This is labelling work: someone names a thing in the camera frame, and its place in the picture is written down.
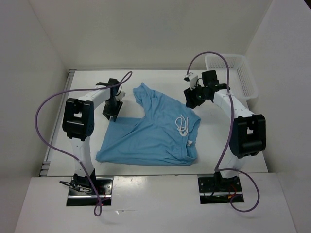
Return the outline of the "light blue mesh shorts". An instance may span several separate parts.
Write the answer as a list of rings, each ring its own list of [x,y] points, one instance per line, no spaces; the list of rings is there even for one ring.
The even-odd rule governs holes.
[[[144,117],[111,121],[95,159],[99,163],[190,166],[198,157],[201,119],[176,99],[142,83],[133,94]]]

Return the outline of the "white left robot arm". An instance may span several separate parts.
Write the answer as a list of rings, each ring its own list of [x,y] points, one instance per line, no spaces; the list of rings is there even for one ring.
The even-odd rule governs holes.
[[[80,188],[86,194],[95,192],[97,188],[95,168],[90,155],[90,136],[94,132],[94,110],[105,103],[103,116],[115,121],[122,107],[120,82],[110,78],[108,82],[99,82],[97,89],[77,99],[69,98],[65,104],[62,128],[69,138],[75,161],[75,173],[70,185]]]

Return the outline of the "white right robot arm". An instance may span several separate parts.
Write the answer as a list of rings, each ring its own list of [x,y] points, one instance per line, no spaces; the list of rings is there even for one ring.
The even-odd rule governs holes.
[[[194,109],[206,100],[216,104],[230,119],[229,138],[225,149],[239,160],[246,156],[255,156],[266,147],[266,123],[261,114],[254,114],[230,92],[226,83],[219,83],[215,70],[202,73],[202,82],[194,73],[184,78],[190,86],[184,90],[186,106]]]

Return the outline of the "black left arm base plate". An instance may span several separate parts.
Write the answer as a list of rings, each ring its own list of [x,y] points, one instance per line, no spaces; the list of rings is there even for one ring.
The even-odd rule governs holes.
[[[92,188],[75,185],[73,178],[70,182],[60,181],[69,187],[66,206],[95,206],[98,202],[97,195]],[[95,186],[102,200],[102,206],[111,206],[113,177],[97,177]]]

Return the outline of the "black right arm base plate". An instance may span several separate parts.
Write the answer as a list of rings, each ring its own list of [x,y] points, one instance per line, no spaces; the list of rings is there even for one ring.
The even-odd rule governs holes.
[[[213,174],[198,175],[200,204],[220,204],[244,202],[242,187],[238,176],[221,178]]]

